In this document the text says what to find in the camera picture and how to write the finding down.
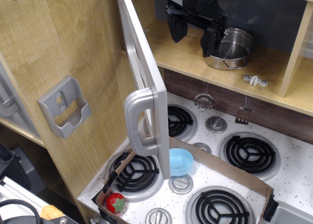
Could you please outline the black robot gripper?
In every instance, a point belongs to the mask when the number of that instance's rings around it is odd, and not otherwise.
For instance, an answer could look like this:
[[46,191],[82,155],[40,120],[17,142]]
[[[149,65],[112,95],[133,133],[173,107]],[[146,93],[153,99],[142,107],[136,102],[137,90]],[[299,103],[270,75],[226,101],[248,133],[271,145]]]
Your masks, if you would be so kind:
[[203,57],[209,57],[228,35],[229,16],[219,6],[219,0],[167,0],[167,21],[175,43],[188,31],[188,23],[205,28],[202,37]]

